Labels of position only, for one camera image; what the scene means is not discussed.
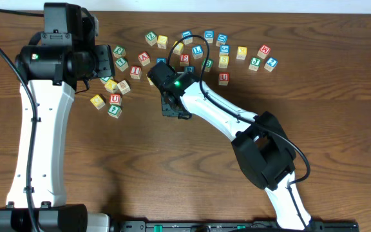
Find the red E block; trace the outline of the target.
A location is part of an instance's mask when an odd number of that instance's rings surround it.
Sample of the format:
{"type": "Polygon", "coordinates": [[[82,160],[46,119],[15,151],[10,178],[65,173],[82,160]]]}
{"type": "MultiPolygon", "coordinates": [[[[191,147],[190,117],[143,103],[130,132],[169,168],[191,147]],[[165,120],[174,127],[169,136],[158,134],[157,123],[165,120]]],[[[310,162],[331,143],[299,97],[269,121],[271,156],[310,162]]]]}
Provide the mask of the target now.
{"type": "Polygon", "coordinates": [[[180,66],[189,66],[190,55],[182,54],[180,55],[180,66]]]}

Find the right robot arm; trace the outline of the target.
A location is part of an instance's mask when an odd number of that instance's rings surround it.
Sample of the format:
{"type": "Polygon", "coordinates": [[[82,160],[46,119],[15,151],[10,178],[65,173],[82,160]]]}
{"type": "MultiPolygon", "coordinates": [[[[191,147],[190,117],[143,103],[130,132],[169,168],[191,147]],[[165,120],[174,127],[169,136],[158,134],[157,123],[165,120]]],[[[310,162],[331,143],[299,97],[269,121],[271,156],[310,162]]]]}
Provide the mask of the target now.
{"type": "Polygon", "coordinates": [[[266,191],[282,229],[311,229],[311,215],[296,187],[309,177],[310,164],[273,114],[243,110],[212,91],[201,77],[176,73],[163,62],[147,76],[172,109],[201,117],[231,141],[242,173],[266,191]]]}

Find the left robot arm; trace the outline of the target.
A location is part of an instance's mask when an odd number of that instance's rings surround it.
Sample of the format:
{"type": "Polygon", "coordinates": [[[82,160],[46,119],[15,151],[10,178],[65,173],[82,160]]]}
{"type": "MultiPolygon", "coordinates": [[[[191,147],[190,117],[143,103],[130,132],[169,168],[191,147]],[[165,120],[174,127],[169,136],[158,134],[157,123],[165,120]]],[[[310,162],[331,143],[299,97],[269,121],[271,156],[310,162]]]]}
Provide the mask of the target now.
{"type": "Polygon", "coordinates": [[[43,19],[43,31],[9,62],[21,83],[22,123],[0,231],[110,231],[107,214],[67,203],[63,168],[77,83],[115,74],[111,48],[95,44],[98,20],[81,6],[46,3],[43,19]]]}

